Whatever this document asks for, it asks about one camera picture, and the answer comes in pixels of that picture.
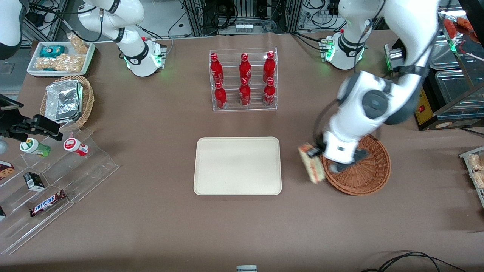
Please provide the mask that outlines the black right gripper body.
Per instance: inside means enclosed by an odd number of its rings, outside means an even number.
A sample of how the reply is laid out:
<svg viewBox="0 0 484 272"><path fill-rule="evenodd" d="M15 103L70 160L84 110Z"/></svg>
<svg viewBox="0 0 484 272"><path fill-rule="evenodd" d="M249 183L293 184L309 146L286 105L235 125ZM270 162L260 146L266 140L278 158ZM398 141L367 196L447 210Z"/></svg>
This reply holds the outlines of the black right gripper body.
<svg viewBox="0 0 484 272"><path fill-rule="evenodd" d="M33 128L33 117L23 116L19 109L24 105L5 95L0 95L0 130L1 136L10 138L11 128ZM25 142L27 139L15 139Z"/></svg>

